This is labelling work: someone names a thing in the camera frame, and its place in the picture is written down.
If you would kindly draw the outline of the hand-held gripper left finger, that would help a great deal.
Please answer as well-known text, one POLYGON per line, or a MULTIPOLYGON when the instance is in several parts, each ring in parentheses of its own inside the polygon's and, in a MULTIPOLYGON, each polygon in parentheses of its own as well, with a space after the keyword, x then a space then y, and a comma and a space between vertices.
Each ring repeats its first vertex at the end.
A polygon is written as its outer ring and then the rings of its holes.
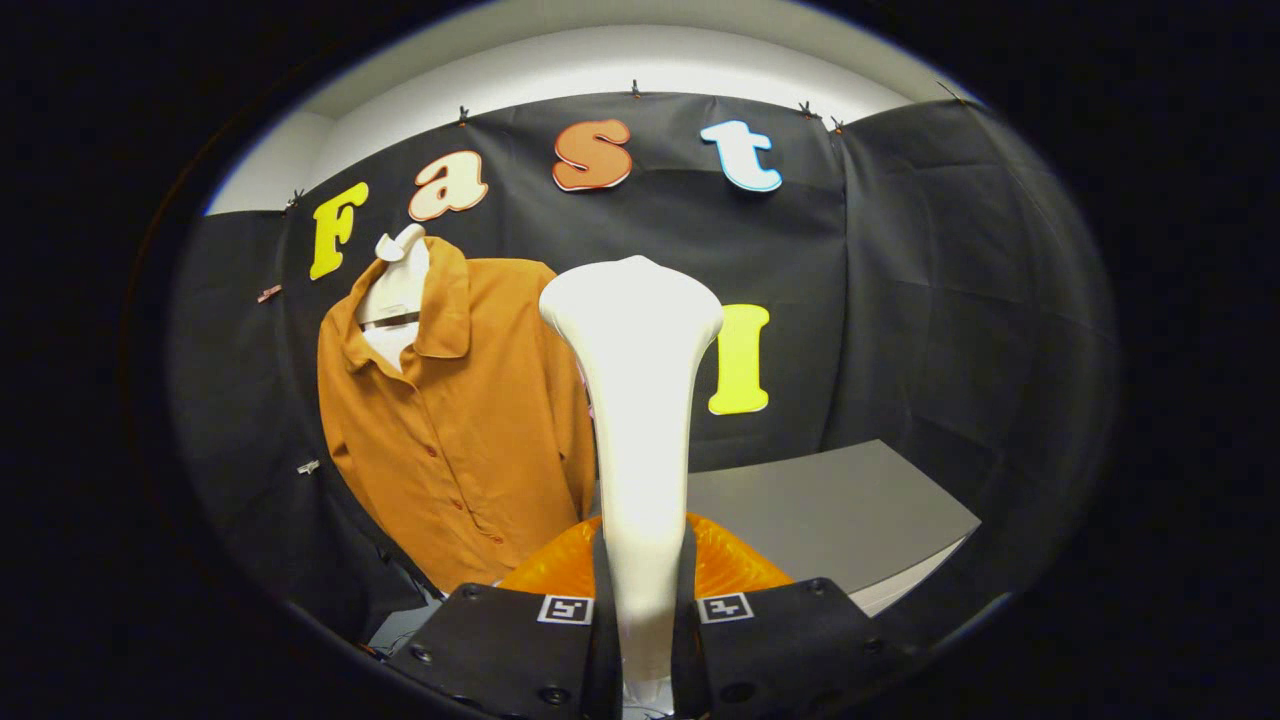
POLYGON ((462 584, 390 656, 403 676, 499 719, 621 719, 618 628, 593 518, 499 585, 462 584))

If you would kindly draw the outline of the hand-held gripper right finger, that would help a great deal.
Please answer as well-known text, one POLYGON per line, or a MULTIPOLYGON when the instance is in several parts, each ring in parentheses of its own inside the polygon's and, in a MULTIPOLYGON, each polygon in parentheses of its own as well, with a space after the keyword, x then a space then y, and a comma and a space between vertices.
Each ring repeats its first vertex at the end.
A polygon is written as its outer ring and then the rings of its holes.
POLYGON ((671 687, 680 719, 838 719, 906 674, 910 632, 833 580, 794 580, 708 518, 687 515, 671 687))

